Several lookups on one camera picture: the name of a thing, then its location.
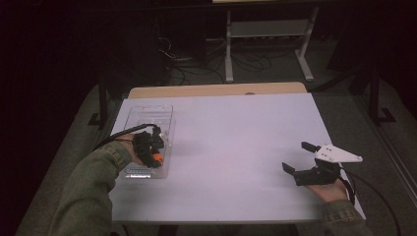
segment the hand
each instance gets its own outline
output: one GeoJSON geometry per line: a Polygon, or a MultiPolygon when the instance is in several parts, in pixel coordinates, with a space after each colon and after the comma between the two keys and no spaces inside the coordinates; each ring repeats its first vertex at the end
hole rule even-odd
{"type": "Polygon", "coordinates": [[[132,140],[134,137],[134,134],[122,135],[118,137],[116,141],[119,141],[120,144],[128,150],[129,154],[132,156],[133,162],[139,165],[144,165],[144,163],[139,159],[139,157],[135,154],[135,151],[133,150],[132,140]]]}
{"type": "Polygon", "coordinates": [[[338,200],[348,200],[346,194],[346,187],[340,180],[336,180],[333,184],[328,185],[310,185],[306,186],[313,191],[325,203],[330,203],[338,200]]]}

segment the plastic box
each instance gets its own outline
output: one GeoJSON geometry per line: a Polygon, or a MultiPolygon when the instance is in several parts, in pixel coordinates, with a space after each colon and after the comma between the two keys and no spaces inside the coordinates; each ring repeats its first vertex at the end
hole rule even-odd
{"type": "MultiPolygon", "coordinates": [[[[173,108],[171,105],[145,105],[133,106],[129,112],[125,130],[142,124],[155,124],[161,129],[164,148],[159,152],[163,155],[162,165],[158,168],[147,168],[134,162],[124,169],[125,178],[129,179],[163,179],[168,176],[169,159],[172,149],[172,138],[175,127],[173,108]]],[[[135,133],[147,131],[152,133],[152,127],[139,130],[135,133]]]]}

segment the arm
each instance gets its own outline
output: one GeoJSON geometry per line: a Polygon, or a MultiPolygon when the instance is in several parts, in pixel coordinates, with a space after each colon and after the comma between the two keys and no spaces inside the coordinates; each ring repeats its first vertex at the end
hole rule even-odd
{"type": "Polygon", "coordinates": [[[325,235],[373,235],[366,226],[365,220],[348,201],[346,189],[339,180],[334,184],[308,186],[307,188],[325,202],[322,207],[325,235]]]}
{"type": "Polygon", "coordinates": [[[109,235],[112,203],[108,193],[119,172],[132,161],[140,163],[130,142],[111,142],[83,159],[64,187],[49,235],[109,235]]]}

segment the green sleeve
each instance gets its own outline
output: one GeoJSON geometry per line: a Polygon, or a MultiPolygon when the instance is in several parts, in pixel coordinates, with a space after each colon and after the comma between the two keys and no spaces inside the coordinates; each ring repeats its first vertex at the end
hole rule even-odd
{"type": "Polygon", "coordinates": [[[68,179],[49,235],[109,235],[112,203],[108,193],[132,159],[118,142],[83,159],[68,179]]]}
{"type": "Polygon", "coordinates": [[[335,201],[322,208],[325,235],[372,236],[365,220],[349,201],[335,201]]]}

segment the white tabletop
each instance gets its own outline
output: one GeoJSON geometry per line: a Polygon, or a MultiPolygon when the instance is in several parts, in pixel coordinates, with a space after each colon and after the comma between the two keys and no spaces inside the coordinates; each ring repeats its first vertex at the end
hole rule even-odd
{"type": "MultiPolygon", "coordinates": [[[[309,93],[124,100],[112,133],[135,105],[172,105],[175,131],[166,179],[116,180],[113,220],[154,223],[302,222],[320,200],[297,187],[281,162],[310,169],[301,142],[330,144],[309,93]]],[[[359,203],[357,209],[363,214],[359,203]]]]}

